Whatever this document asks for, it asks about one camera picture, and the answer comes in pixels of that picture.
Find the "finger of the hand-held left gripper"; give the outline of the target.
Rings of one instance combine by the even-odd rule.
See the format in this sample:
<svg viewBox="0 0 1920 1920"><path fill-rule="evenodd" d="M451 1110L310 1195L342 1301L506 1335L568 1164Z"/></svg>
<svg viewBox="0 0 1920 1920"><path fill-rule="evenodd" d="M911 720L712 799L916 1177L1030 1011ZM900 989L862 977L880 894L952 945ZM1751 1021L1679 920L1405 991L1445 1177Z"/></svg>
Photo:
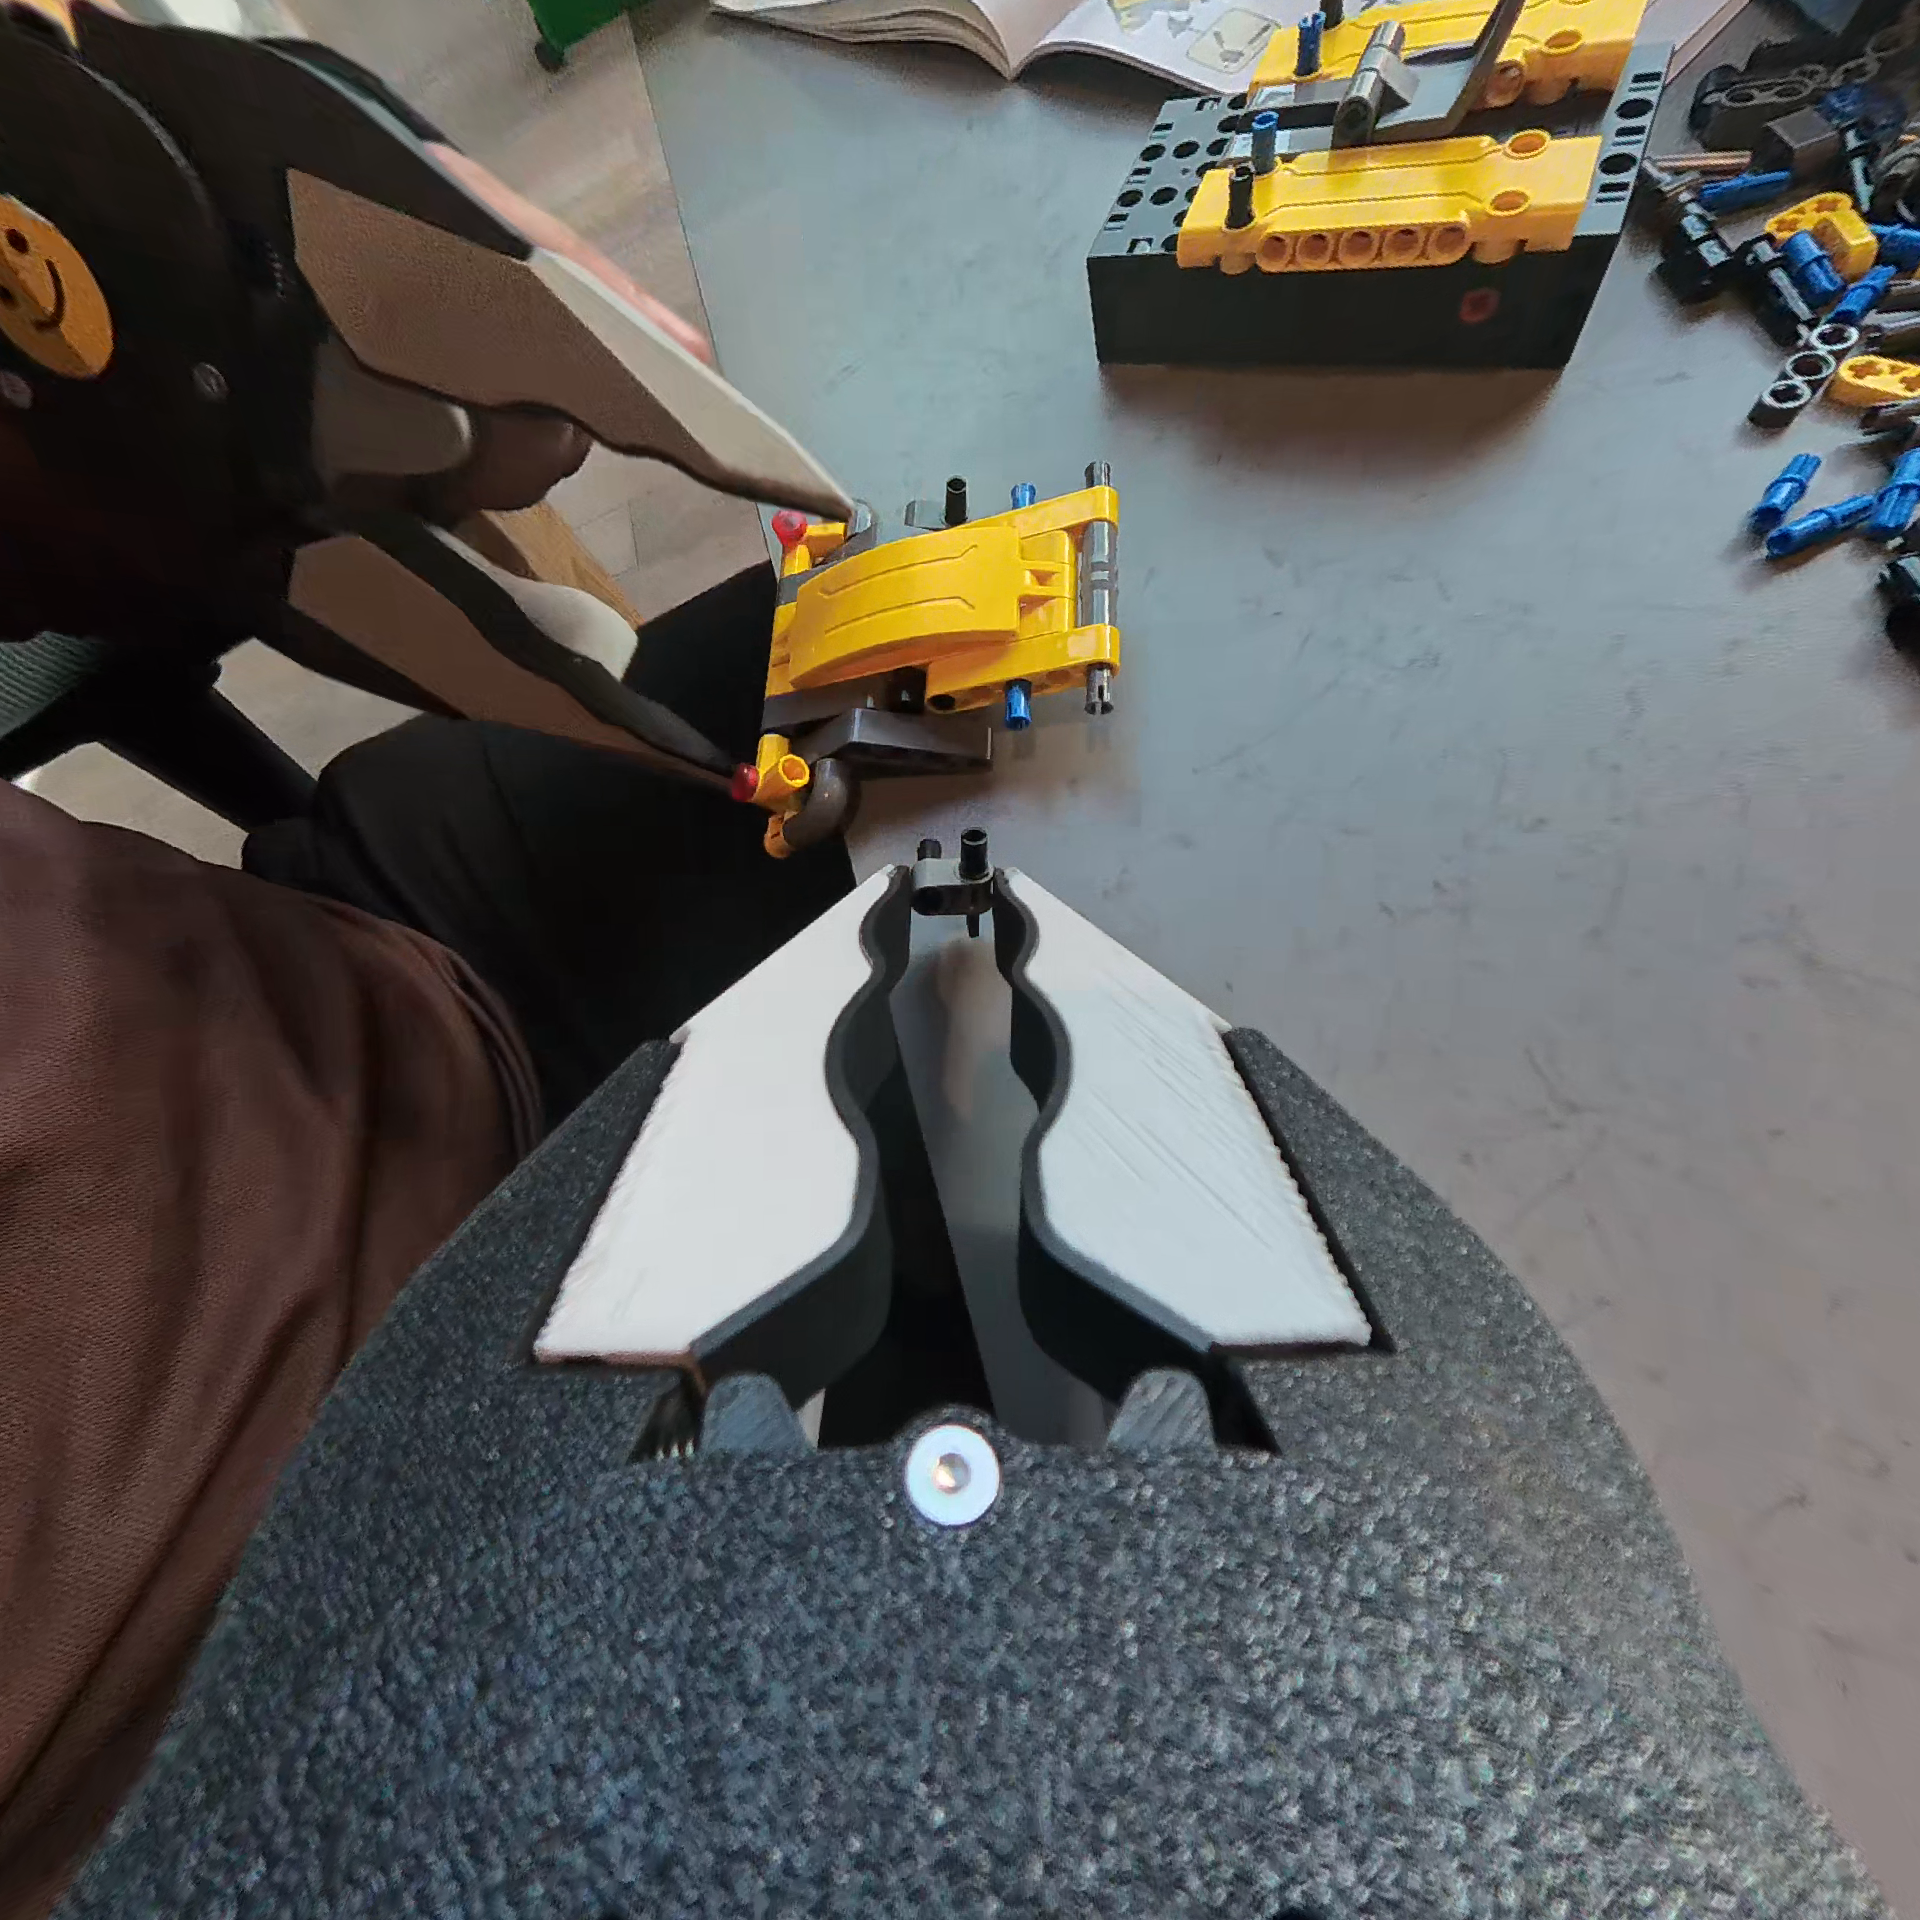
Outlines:
<svg viewBox="0 0 1920 1920"><path fill-rule="evenodd" d="M715 494L841 518L853 494L705 359L564 255L524 259L286 168L302 281L375 375L542 408Z"/></svg>
<svg viewBox="0 0 1920 1920"><path fill-rule="evenodd" d="M390 703L603 746L695 785L738 784L735 753L627 683L635 626L617 607L521 577L413 515L259 541L225 570L225 614L317 673L375 680Z"/></svg>

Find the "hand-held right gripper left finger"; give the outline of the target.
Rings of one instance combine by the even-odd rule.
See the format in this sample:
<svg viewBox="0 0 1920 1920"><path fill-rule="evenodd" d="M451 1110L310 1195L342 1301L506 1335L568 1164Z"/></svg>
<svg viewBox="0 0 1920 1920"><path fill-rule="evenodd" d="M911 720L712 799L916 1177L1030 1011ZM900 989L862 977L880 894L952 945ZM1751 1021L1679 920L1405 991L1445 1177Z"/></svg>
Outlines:
<svg viewBox="0 0 1920 1920"><path fill-rule="evenodd" d="M672 1033L611 1190L534 1335L538 1361L763 1375L819 1398L890 1298L875 1097L911 873L880 869Z"/></svg>

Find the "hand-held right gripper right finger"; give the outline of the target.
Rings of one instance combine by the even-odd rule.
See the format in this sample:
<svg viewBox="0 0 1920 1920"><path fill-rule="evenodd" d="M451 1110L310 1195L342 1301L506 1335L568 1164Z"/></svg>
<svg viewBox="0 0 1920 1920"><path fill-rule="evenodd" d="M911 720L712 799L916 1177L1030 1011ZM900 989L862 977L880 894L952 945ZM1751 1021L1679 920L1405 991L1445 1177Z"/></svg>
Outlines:
<svg viewBox="0 0 1920 1920"><path fill-rule="evenodd" d="M1036 1101L1017 1306L1080 1381L1367 1349L1370 1314L1226 1021L1017 869L994 870L1009 1057Z"/></svg>

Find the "yellow curved panel assembly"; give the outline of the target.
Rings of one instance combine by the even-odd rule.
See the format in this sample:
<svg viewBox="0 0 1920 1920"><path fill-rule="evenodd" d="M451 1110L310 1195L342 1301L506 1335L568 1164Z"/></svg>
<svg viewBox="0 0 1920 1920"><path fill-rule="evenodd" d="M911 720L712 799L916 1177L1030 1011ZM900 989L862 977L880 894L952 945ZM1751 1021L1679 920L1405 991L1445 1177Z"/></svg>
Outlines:
<svg viewBox="0 0 1920 1920"><path fill-rule="evenodd" d="M1120 494L1091 459L1072 494L1030 483L989 515L965 481L838 518L769 515L776 598L758 753L738 793L761 848L794 857L838 838L866 784L992 764L1050 694L1109 713L1120 676Z"/></svg>

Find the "grey desk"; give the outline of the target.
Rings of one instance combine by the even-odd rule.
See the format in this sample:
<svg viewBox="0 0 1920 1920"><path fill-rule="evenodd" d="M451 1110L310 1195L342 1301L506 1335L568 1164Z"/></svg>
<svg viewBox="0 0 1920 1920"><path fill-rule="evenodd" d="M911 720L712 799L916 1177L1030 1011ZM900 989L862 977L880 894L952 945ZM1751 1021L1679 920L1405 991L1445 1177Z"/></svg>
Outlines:
<svg viewBox="0 0 1920 1920"><path fill-rule="evenodd" d="M1917 1917L1917 676L1875 556L1744 512L1828 424L1628 235L1560 375L1104 368L1155 83L661 6L640 65L723 373L900 504L1124 496L1124 684L969 793L1272 1033L1497 1252L1638 1450L1803 1787Z"/></svg>

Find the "person's left hand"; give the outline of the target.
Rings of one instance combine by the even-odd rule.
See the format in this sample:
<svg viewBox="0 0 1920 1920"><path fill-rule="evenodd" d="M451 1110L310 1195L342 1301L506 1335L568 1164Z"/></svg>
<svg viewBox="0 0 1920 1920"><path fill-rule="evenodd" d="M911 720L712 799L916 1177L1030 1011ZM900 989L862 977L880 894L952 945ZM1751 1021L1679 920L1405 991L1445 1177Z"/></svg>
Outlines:
<svg viewBox="0 0 1920 1920"><path fill-rule="evenodd" d="M594 248L586 239L580 239L574 228L568 228L559 214L538 208L521 191L517 191L511 187L497 178L488 174L488 166L484 166L481 158L460 152L458 146L451 146L444 141L426 141L426 152L434 152L441 168L447 168L452 178L460 178L468 187L468 191L484 198L530 245L534 245L542 250L555 250L559 259L568 259L586 278L600 281L613 298L620 298L635 313L642 313L650 322L656 322L660 333L665 333L682 349L690 349L695 359L712 365L712 349L708 349L708 340L699 326L685 322L665 303L654 299L654 293L647 293L647 286L640 286L631 274L622 274L611 262L611 255Z"/></svg>

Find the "person's black trousers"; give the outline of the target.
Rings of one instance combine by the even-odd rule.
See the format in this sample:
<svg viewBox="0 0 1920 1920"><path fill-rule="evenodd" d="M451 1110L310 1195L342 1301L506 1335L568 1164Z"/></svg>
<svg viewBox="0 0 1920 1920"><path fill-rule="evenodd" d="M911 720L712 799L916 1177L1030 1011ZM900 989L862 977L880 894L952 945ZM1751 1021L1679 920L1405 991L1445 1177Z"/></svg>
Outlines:
<svg viewBox="0 0 1920 1920"><path fill-rule="evenodd" d="M761 835L631 753L426 713L334 756L240 869L458 952L517 1021L546 1137L853 891L838 838L773 857Z"/></svg>

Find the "open instruction booklet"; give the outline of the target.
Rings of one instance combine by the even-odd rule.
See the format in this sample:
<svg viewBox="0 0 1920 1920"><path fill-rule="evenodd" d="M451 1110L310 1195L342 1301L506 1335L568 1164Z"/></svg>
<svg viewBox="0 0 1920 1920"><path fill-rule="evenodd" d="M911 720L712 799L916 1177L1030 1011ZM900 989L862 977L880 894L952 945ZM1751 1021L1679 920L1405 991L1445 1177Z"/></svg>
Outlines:
<svg viewBox="0 0 1920 1920"><path fill-rule="evenodd" d="M1367 35L1394 18L1405 57L1466 56L1496 3L715 3L720 17L834 43L945 43L1002 77L1047 56L1091 56L1226 93L1298 72L1298 32L1322 18L1315 77L1347 76ZM1741 3L1521 3L1486 103L1560 102L1620 77L1650 35L1675 60L1693 56Z"/></svg>

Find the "black block with yellow beams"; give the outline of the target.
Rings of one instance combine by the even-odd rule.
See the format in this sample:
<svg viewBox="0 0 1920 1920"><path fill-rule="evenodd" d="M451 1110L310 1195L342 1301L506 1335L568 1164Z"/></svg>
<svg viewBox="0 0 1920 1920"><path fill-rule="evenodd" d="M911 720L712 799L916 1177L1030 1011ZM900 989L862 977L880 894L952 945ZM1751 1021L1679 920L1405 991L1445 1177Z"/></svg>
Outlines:
<svg viewBox="0 0 1920 1920"><path fill-rule="evenodd" d="M1380 3L1158 106L1086 255L1104 368L1558 373L1671 43L1645 3Z"/></svg>

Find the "pile of small building pieces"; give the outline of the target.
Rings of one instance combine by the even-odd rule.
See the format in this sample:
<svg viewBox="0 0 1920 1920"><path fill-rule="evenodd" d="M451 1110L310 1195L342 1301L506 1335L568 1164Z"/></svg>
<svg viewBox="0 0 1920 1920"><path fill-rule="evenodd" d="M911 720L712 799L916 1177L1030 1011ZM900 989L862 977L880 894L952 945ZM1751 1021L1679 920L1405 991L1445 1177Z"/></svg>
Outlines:
<svg viewBox="0 0 1920 1920"><path fill-rule="evenodd" d="M1917 3L1784 11L1791 32L1699 68L1635 213L1675 303L1774 346L1744 437L1780 451L1744 545L1780 570L1855 547L1917 676Z"/></svg>

